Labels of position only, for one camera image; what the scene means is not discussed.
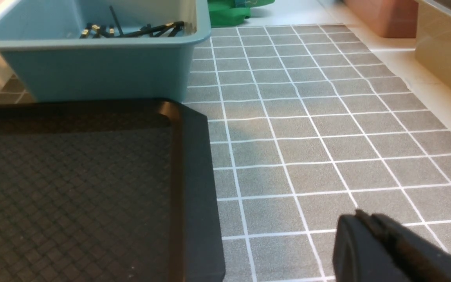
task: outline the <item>pink container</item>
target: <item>pink container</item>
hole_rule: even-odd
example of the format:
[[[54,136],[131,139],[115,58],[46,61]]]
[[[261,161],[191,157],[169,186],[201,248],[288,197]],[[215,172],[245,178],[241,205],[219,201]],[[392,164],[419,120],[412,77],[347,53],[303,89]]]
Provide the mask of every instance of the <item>pink container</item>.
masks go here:
[[[378,36],[415,38],[417,11],[415,0],[343,0]]]

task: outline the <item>tile mat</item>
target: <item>tile mat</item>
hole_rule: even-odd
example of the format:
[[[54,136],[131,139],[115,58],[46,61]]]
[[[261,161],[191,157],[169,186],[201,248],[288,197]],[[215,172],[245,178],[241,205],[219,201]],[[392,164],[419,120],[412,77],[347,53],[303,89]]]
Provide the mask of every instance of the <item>tile mat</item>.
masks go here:
[[[9,84],[0,103],[32,102]],[[213,29],[185,104],[209,119],[225,281],[334,280],[356,207],[451,253],[451,132],[344,25]]]

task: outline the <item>textured tray surface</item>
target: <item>textured tray surface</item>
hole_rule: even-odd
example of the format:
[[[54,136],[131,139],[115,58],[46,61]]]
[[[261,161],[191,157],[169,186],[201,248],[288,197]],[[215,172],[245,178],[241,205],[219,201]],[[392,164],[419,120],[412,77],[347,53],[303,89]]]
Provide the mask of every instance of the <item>textured tray surface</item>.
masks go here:
[[[164,116],[0,120],[0,282],[166,281]]]

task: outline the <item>black tray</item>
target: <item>black tray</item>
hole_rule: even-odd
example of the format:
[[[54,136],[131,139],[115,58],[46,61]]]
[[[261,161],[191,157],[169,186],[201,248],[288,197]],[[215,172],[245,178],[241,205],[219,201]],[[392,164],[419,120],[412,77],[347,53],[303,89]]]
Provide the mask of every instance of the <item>black tray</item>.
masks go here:
[[[213,282],[206,117],[163,100],[0,106],[0,282]]]

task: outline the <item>blue plastic bin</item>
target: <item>blue plastic bin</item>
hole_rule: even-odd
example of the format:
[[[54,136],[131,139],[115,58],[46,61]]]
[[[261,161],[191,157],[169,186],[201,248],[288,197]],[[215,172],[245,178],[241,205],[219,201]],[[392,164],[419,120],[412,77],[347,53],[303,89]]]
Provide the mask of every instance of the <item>blue plastic bin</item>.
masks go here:
[[[87,23],[125,33],[184,21],[183,35],[79,39]],[[0,54],[38,102],[183,101],[194,47],[211,32],[206,0],[21,0],[0,20]]]

